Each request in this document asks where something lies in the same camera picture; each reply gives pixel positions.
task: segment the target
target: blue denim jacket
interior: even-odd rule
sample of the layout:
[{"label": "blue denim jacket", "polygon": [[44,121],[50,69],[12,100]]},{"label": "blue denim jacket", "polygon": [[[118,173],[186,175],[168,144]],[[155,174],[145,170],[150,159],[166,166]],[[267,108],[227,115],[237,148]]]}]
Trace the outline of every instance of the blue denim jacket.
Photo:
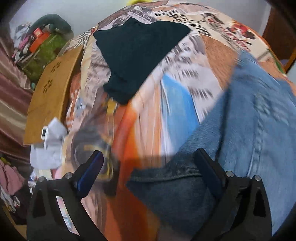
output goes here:
[{"label": "blue denim jacket", "polygon": [[287,82],[242,52],[228,89],[178,153],[163,168],[134,170],[128,189],[162,221],[194,235],[216,204],[192,159],[204,148],[225,171],[261,176],[274,234],[296,201],[295,103]]}]

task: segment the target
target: newspaper print fabric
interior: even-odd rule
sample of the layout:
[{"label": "newspaper print fabric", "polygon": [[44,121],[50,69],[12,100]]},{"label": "newspaper print fabric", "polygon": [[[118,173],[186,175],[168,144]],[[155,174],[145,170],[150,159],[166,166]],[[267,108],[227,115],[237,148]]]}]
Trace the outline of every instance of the newspaper print fabric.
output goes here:
[{"label": "newspaper print fabric", "polygon": [[74,172],[77,162],[86,161],[92,150],[101,150],[106,157],[106,171],[99,174],[89,195],[81,201],[96,226],[109,241],[172,240],[176,233],[161,224],[127,190],[125,183],[134,168],[161,167],[167,163],[221,94],[201,34],[222,42],[231,51],[246,45],[252,54],[258,49],[261,55],[268,55],[267,45],[257,35],[255,39],[247,38],[246,32],[254,32],[237,30],[243,28],[240,25],[234,28],[241,40],[224,38],[220,31],[215,31],[217,28],[213,29],[209,19],[223,22],[219,24],[225,29],[231,28],[232,22],[215,9],[198,4],[173,5],[168,1],[125,7],[100,22],[97,29],[122,25],[130,17],[146,24],[175,20],[187,24],[192,32],[158,64],[126,106],[113,102],[104,93],[102,86],[108,81],[110,70],[94,37],[89,37],[81,64],[80,96],[85,108],[73,119],[56,178]]},{"label": "newspaper print fabric", "polygon": [[66,51],[69,49],[77,48],[80,45],[83,45],[83,49],[86,48],[87,41],[89,37],[94,32],[95,28],[91,28],[90,30],[80,34],[77,38],[72,39],[69,46],[66,48]]},{"label": "newspaper print fabric", "polygon": [[85,108],[81,97],[80,79],[81,72],[75,74],[71,79],[70,105],[68,107],[65,119],[65,126],[67,127],[68,131],[72,128],[75,117],[80,116],[81,111],[83,111]]}]

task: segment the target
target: clothing pile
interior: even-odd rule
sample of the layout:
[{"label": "clothing pile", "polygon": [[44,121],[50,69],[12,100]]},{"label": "clothing pile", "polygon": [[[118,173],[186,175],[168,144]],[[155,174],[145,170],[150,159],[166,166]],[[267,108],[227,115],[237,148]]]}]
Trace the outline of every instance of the clothing pile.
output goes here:
[{"label": "clothing pile", "polygon": [[[159,61],[189,31],[178,23],[158,21],[148,25],[133,18],[121,27],[96,31],[96,44],[111,70],[104,91],[127,104]],[[134,57],[139,51],[144,58]],[[166,83],[169,78],[164,75],[162,81]],[[211,92],[197,94],[206,98]],[[193,162],[194,151],[204,148],[225,170],[240,177],[262,177],[275,232],[296,201],[295,104],[287,82],[276,81],[254,57],[241,52],[230,86],[179,152],[163,168],[134,170],[127,187],[162,221],[194,235],[215,206]],[[181,110],[165,111],[173,115]]]},{"label": "clothing pile", "polygon": [[26,224],[27,209],[31,194],[25,179],[16,167],[1,154],[0,158],[0,198],[10,211],[16,224]]},{"label": "clothing pile", "polygon": [[225,171],[261,176],[274,234],[296,201],[296,101],[276,63],[254,31],[210,7],[116,12],[89,37],[85,109],[56,178],[100,150],[102,172],[81,202],[103,235],[190,240],[217,205],[193,160],[203,148]]},{"label": "clothing pile", "polygon": [[47,14],[33,24],[19,25],[13,39],[15,51],[12,58],[15,64],[33,56],[38,46],[55,31],[63,34],[71,31],[71,26],[57,14]]}]

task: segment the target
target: clutter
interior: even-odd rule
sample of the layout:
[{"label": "clutter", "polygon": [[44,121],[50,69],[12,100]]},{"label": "clutter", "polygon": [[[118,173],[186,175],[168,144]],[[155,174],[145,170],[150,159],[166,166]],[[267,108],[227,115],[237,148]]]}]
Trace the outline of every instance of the clutter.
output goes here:
[{"label": "clutter", "polygon": [[28,181],[28,186],[29,186],[29,189],[30,189],[30,193],[33,194],[33,190],[36,186],[36,181]]},{"label": "clutter", "polygon": [[13,200],[9,194],[5,192],[3,187],[0,185],[0,198],[3,200],[5,206],[10,212],[15,212],[15,205],[13,203]]},{"label": "clutter", "polygon": [[47,180],[51,180],[52,179],[52,172],[49,169],[39,169],[39,177],[46,177]]},{"label": "clutter", "polygon": [[5,155],[0,152],[0,160],[4,163],[4,165],[11,166],[11,163],[6,160]]},{"label": "clutter", "polygon": [[25,50],[26,54],[21,52],[23,55],[17,64],[32,82],[37,83],[44,67],[56,59],[66,40],[58,33],[49,34],[48,32],[44,32],[39,38],[35,36],[31,38],[32,44],[28,50]]},{"label": "clutter", "polygon": [[31,193],[28,185],[24,185],[20,190],[18,190],[12,197],[15,212],[11,213],[11,217],[15,224],[22,225],[27,224],[27,211],[29,208]]},{"label": "clutter", "polygon": [[48,32],[44,32],[42,34],[39,34],[38,37],[36,37],[36,39],[34,40],[34,42],[29,47],[29,50],[31,51],[31,53],[35,53],[35,51],[39,48],[39,46],[45,40],[47,40],[49,36],[50,36],[50,33],[48,33]]},{"label": "clutter", "polygon": [[36,181],[38,179],[39,170],[37,168],[34,168],[28,181]]},{"label": "clutter", "polygon": [[39,38],[43,34],[40,28],[36,28],[33,33],[36,38]]},{"label": "clutter", "polygon": [[29,42],[30,36],[27,36],[20,44],[18,49],[23,49],[23,47]]},{"label": "clutter", "polygon": [[33,32],[40,28],[43,30],[45,26],[49,24],[50,32],[53,33],[55,31],[61,33],[61,34],[67,34],[71,31],[71,26],[62,19],[57,14],[47,14],[40,19],[38,19],[35,23],[31,25],[31,27],[28,30],[27,35],[33,34]]},{"label": "clutter", "polygon": [[13,195],[18,191],[22,187],[24,180],[16,167],[5,165],[0,160],[0,184],[7,194]]},{"label": "clutter", "polygon": [[13,38],[14,47],[20,48],[21,42],[27,37],[27,32],[29,31],[30,23],[25,23],[19,25],[15,29],[15,35]]},{"label": "clutter", "polygon": [[35,88],[36,88],[36,84],[32,82],[32,83],[30,84],[30,87],[31,87],[32,90],[35,90]]},{"label": "clutter", "polygon": [[67,129],[55,117],[42,132],[44,130],[44,144],[31,145],[30,163],[38,169],[57,169],[62,164],[62,144]]},{"label": "clutter", "polygon": [[41,131],[41,140],[43,140],[43,141],[45,140],[46,130],[47,130],[47,126],[44,126]]},{"label": "clutter", "polygon": [[55,59],[45,68],[28,109],[24,144],[42,143],[42,129],[48,126],[53,118],[64,122],[69,80],[73,70],[80,67],[78,59],[81,53],[82,46]]},{"label": "clutter", "polygon": [[152,2],[152,0],[129,0],[127,3],[127,6],[135,5],[135,4],[141,3],[141,2]]}]

